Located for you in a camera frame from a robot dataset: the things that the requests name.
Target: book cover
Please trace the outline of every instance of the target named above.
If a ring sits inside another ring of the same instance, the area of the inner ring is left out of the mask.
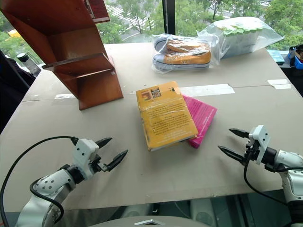
[[[279,51],[271,51],[271,50],[267,50],[267,52],[270,54],[270,56],[275,60],[275,62],[278,65],[283,65],[284,64],[284,58],[282,57],[282,55],[280,54]]]
[[[185,95],[183,98],[198,129],[197,137],[188,142],[192,147],[198,148],[217,112],[217,108]]]
[[[103,0],[84,0],[84,3],[95,23],[109,21],[108,12]]]
[[[136,95],[149,151],[198,134],[176,82],[142,89]]]

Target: shoe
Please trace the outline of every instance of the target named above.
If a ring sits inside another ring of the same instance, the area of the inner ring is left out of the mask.
[[[174,38],[167,34],[161,35],[154,42],[154,48],[160,53],[170,53],[170,52],[208,52],[210,51],[210,46],[206,41],[191,40],[188,38],[182,40],[179,38]]]
[[[160,71],[202,69],[209,67],[210,59],[210,51],[194,55],[190,52],[174,52],[168,54],[160,53],[154,55],[153,65]]]

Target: clear plastic bag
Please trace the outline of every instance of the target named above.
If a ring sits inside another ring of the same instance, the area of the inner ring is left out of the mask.
[[[209,34],[219,37],[220,58],[254,52],[284,39],[269,25],[255,17],[218,20],[197,34],[198,37]]]
[[[219,38],[216,35],[192,38],[161,34],[153,37],[156,54],[152,68],[156,72],[205,69],[219,64]]]

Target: water bottle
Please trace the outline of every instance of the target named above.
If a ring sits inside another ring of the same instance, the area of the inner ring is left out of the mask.
[[[17,55],[17,58],[24,64],[28,70],[37,77],[41,69],[31,60],[27,53],[20,53]]]

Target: wooden stand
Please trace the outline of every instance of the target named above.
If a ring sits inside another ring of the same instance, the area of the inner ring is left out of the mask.
[[[0,10],[79,109],[122,98],[117,74],[83,0],[2,0]]]

